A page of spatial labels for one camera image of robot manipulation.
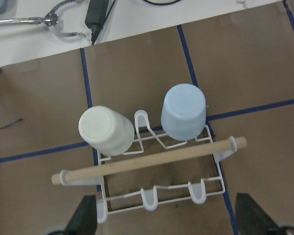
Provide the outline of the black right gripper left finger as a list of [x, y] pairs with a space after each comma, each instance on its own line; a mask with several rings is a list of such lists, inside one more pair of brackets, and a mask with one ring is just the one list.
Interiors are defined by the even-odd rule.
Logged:
[[66, 235], [94, 235], [98, 226], [95, 195], [86, 195], [65, 227]]

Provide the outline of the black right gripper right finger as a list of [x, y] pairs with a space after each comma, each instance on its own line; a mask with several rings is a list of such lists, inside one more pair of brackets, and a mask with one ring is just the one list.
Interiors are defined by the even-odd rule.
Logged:
[[242, 235], [286, 235], [288, 229], [278, 226], [247, 193], [237, 193], [235, 217]]

